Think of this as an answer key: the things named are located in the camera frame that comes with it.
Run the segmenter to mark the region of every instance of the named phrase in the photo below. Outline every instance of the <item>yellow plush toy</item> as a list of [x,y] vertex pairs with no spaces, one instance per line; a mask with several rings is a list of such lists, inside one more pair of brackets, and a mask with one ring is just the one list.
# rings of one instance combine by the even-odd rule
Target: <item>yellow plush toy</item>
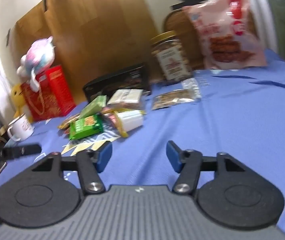
[[11,99],[16,108],[16,113],[13,118],[15,119],[22,114],[26,114],[28,121],[32,123],[33,118],[23,97],[20,85],[21,84],[17,84],[11,89]]

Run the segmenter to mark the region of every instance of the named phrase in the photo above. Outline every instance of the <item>mug rim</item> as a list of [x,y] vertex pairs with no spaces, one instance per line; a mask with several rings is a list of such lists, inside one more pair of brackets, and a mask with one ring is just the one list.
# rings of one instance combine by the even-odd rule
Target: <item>mug rim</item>
[[24,115],[26,115],[25,113],[23,113],[22,115],[16,117],[15,119],[13,119],[8,126],[13,125],[15,122],[17,122],[20,118],[22,118]]

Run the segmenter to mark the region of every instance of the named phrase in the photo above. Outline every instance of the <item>green packet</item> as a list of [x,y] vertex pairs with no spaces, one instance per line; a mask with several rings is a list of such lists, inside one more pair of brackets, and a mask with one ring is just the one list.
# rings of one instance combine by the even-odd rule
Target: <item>green packet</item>
[[79,119],[99,113],[106,106],[107,96],[97,96],[80,112]]
[[69,139],[77,140],[100,132],[103,132],[102,121],[95,114],[73,122],[70,125]]

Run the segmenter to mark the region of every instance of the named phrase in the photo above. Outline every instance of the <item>jar of nuts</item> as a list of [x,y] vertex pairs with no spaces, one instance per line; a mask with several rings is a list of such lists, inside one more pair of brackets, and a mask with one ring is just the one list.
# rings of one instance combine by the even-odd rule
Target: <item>jar of nuts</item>
[[167,85],[191,78],[191,68],[186,53],[174,31],[151,39],[152,54],[156,58]]

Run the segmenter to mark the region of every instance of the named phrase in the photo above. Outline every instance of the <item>pink snack bag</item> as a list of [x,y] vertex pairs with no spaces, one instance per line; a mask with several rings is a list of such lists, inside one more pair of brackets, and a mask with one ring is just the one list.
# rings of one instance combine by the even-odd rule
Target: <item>pink snack bag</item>
[[248,31],[249,0],[209,0],[183,10],[199,34],[205,68],[267,65],[259,40]]

